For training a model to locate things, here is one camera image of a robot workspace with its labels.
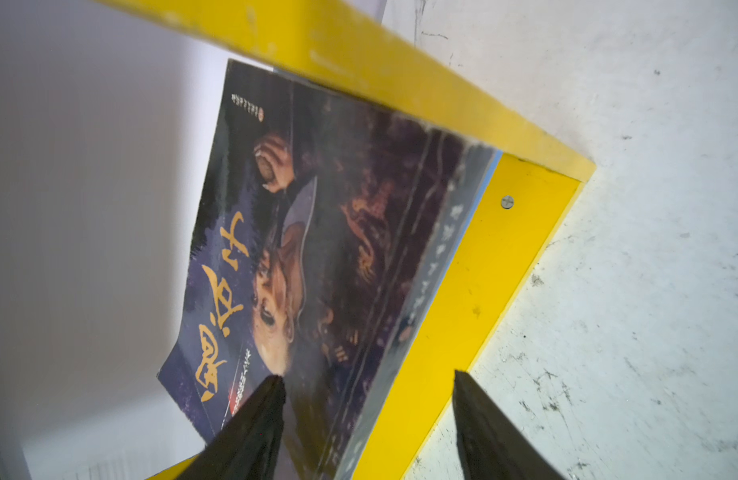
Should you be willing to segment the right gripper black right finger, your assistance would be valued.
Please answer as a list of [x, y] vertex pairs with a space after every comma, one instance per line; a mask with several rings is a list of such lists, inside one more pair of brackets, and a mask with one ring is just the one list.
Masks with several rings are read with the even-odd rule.
[[562, 477], [465, 371], [455, 372], [452, 408], [465, 479]]

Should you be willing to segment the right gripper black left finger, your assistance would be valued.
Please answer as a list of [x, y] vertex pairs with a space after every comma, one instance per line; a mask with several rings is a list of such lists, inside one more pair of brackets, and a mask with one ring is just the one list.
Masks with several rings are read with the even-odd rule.
[[179, 480], [270, 480], [284, 430], [284, 379], [268, 376]]

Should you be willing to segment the dark purple illustrated book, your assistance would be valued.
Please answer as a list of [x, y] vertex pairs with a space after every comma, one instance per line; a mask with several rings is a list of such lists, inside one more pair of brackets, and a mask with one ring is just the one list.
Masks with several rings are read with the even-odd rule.
[[212, 441], [284, 379], [277, 479], [348, 479], [501, 158], [402, 112], [226, 69], [158, 380]]

